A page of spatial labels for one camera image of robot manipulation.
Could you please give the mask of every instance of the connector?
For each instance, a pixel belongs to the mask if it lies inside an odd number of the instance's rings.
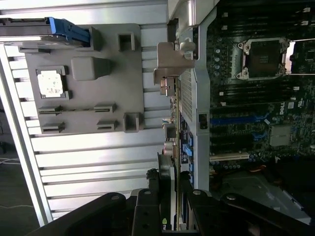
[[[210,161],[233,161],[233,160],[246,160],[249,159],[250,155],[247,152],[242,153],[225,153],[210,156]]]

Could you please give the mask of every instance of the screw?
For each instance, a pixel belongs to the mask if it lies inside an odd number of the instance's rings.
[[[194,195],[200,195],[200,194],[201,194],[201,192],[200,192],[199,190],[194,190],[192,193],[193,193]]]
[[[234,195],[227,195],[226,198],[231,200],[231,201],[236,200],[236,197]]]

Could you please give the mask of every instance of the circuit board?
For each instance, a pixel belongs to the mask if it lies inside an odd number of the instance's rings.
[[[315,153],[314,6],[230,7],[207,31],[216,171]]]

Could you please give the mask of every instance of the white cable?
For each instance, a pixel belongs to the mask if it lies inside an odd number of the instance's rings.
[[[6,162],[8,162],[8,161],[17,161],[18,159],[17,158],[14,158],[14,159],[5,159],[4,161],[0,161],[0,165],[1,164],[7,164]],[[14,163],[14,162],[10,162],[10,163],[8,163],[8,164],[13,164],[13,165],[20,165],[20,163]]]
[[[1,206],[0,205],[0,208],[4,208],[4,209],[12,209],[12,208],[17,208],[17,207],[31,207],[31,208],[34,208],[31,205],[17,205],[17,206]]]
[[[10,163],[4,162],[3,164],[5,164],[5,165],[21,165],[20,163],[13,163],[13,162],[12,163],[11,162]]]

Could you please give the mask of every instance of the cpu socket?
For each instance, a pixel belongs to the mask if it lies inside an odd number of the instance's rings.
[[[290,46],[285,38],[249,39],[238,43],[243,50],[242,71],[237,79],[270,80],[285,75],[286,51]]]

